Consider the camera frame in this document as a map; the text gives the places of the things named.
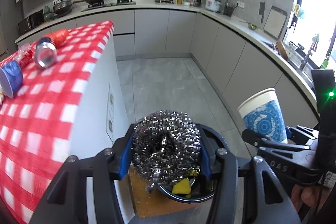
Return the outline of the person's right hand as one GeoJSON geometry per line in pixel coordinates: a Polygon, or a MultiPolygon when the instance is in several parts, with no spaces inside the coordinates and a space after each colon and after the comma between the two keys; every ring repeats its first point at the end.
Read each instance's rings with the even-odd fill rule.
{"type": "Polygon", "coordinates": [[[299,208],[303,203],[306,204],[308,207],[315,209],[318,204],[320,190],[322,190],[322,194],[318,206],[318,211],[320,211],[324,207],[324,204],[331,193],[331,189],[324,186],[320,188],[319,186],[303,187],[295,185],[291,192],[291,201],[295,209],[299,211],[299,208]]]}

